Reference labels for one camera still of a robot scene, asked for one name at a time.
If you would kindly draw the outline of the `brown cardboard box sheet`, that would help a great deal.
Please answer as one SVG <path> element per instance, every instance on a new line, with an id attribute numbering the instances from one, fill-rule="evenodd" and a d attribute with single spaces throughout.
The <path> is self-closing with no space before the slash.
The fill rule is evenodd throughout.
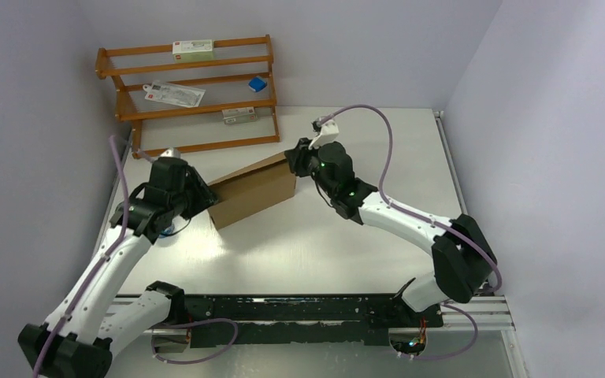
<path id="1" fill-rule="evenodd" d="M 208 209 L 217 230 L 244 220 L 295 195 L 296 176 L 283 152 L 209 183 L 218 202 Z"/>

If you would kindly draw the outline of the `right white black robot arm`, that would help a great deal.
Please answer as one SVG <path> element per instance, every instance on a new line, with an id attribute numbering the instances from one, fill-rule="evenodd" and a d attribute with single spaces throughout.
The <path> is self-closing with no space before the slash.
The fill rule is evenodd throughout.
<path id="1" fill-rule="evenodd" d="M 393 313 L 401 325 L 414 325 L 425 309 L 438 303 L 469 302 L 495 272 L 496 256 L 471 216 L 421 214 L 389 198 L 355 175 L 341 143 L 314 148 L 310 139 L 301 138 L 284 156 L 290 171 L 311 178 L 340 217 L 396 235 L 431 257 L 432 271 L 414 277 L 396 294 Z"/>

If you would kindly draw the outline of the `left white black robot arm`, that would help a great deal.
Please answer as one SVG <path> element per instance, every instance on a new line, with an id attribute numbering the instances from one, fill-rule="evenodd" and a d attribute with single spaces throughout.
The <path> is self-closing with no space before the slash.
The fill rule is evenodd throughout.
<path id="1" fill-rule="evenodd" d="M 145 330 L 188 321 L 184 290 L 162 281 L 108 317 L 123 283 L 177 217 L 189 221 L 217 202 L 197 170 L 179 157 L 159 157 L 116 208 L 99 251 L 72 290 L 41 325 L 27 324 L 17 342 L 33 375 L 104 377 L 113 359 Z"/>

